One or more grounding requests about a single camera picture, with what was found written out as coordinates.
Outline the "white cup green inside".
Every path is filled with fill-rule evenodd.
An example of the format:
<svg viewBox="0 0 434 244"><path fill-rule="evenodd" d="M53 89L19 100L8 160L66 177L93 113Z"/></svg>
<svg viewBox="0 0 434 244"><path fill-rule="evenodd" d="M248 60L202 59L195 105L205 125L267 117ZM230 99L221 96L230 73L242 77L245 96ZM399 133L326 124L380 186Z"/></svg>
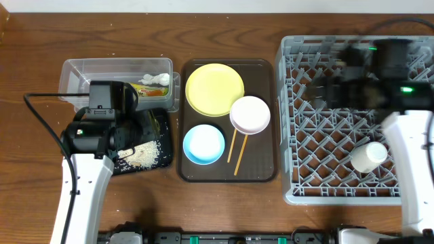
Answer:
<svg viewBox="0 0 434 244"><path fill-rule="evenodd" d="M369 142L354 148L350 156L354 169L368 174L386 161L388 152L387 148L380 142Z"/></svg>

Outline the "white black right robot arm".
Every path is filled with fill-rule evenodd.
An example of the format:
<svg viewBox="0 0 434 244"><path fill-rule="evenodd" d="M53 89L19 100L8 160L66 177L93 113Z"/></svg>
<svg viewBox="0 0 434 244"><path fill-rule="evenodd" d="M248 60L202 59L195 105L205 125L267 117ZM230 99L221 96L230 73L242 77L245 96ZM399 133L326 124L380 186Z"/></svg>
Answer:
<svg viewBox="0 0 434 244"><path fill-rule="evenodd" d="M342 228L337 243L433 242L433 90L427 82L397 79L322 79L315 98L329 108L387 110L382 133L389 143L401 191L401 236Z"/></svg>

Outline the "pink shallow bowl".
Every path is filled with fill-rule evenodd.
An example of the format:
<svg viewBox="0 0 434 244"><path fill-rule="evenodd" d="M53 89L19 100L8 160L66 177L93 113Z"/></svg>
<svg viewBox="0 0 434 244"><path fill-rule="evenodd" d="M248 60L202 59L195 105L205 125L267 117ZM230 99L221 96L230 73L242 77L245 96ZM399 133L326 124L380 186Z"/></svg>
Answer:
<svg viewBox="0 0 434 244"><path fill-rule="evenodd" d="M268 126L271 112L262 99L256 96L244 96L233 103L229 118L237 131L245 135L254 135Z"/></svg>

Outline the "white tissue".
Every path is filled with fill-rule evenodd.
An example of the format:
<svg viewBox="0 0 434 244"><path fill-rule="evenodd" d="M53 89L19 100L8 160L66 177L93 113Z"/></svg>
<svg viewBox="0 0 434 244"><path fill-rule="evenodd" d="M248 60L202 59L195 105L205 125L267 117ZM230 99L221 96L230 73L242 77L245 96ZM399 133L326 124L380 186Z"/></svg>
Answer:
<svg viewBox="0 0 434 244"><path fill-rule="evenodd" d="M157 84L168 86L170 83L170 75L168 73L161 73L158 75L145 74L138 82L143 85Z"/></svg>

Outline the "wooden chopstick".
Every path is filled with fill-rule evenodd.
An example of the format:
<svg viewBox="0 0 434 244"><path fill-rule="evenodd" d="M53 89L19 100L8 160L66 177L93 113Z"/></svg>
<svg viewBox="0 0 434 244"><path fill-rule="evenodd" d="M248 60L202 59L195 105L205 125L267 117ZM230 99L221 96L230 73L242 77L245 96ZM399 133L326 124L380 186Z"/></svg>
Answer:
<svg viewBox="0 0 434 244"><path fill-rule="evenodd" d="M237 136L237 129L234 128L233 137L232 137L231 145L230 145L230 148L229 148L228 158L227 158L227 161L226 161L227 163L230 163L230 161L231 161L231 156L232 156L232 153L233 153L233 147L234 147L234 144L235 144L236 136Z"/></svg>
<svg viewBox="0 0 434 244"><path fill-rule="evenodd" d="M237 176L237 174L238 174L247 141L248 141L248 135L246 134L244 139L243 139L243 144L241 146L241 150L240 150L239 157L237 160L237 165L235 167L234 176Z"/></svg>

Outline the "light blue bowl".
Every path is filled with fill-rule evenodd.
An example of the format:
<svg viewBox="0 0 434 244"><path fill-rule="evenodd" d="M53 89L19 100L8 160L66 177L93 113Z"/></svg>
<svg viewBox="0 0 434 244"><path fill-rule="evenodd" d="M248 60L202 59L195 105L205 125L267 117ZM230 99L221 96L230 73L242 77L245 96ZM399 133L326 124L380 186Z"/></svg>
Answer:
<svg viewBox="0 0 434 244"><path fill-rule="evenodd" d="M222 156L225 140L222 132L213 125L192 127L184 136L182 149L188 160L197 165L210 165Z"/></svg>

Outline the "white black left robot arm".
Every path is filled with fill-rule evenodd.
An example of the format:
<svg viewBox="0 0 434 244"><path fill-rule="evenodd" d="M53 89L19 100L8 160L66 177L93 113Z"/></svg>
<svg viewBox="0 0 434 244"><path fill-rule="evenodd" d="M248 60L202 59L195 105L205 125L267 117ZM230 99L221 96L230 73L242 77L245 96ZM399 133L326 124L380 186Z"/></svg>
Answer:
<svg viewBox="0 0 434 244"><path fill-rule="evenodd" d="M89 104L62 132L62 191L51 243L96 243L104 195L119 153L160 137L149 110L137 111L129 83L93 81Z"/></svg>

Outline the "pile of rice grains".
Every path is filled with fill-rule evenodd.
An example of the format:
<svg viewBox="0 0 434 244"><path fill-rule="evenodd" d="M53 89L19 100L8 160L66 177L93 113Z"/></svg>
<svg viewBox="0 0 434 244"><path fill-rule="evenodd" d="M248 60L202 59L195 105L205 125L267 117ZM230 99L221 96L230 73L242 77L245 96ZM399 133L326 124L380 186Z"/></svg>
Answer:
<svg viewBox="0 0 434 244"><path fill-rule="evenodd" d="M157 141L147 142L127 150L118 152L119 160L140 168L150 168L158 164L161 144Z"/></svg>

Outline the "yellow round plate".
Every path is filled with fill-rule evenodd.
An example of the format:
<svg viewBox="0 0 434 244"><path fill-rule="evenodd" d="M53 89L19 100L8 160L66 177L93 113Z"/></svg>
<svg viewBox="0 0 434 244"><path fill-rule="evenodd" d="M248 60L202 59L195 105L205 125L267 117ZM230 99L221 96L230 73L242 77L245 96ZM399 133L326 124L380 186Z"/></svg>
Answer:
<svg viewBox="0 0 434 244"><path fill-rule="evenodd" d="M205 64L194 70L185 88L189 105L208 117L229 114L233 103L244 93L241 75L234 68L219 63Z"/></svg>

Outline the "green yellow snack wrapper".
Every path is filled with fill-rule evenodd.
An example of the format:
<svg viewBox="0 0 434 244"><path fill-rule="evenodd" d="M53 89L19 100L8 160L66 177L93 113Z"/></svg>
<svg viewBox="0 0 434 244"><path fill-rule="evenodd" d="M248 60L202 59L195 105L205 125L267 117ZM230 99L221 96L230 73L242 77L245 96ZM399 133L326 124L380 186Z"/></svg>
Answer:
<svg viewBox="0 0 434 244"><path fill-rule="evenodd" d="M131 83L131 86L135 89L138 97L162 97L166 96L169 92L168 87L153 87L148 85L140 85Z"/></svg>

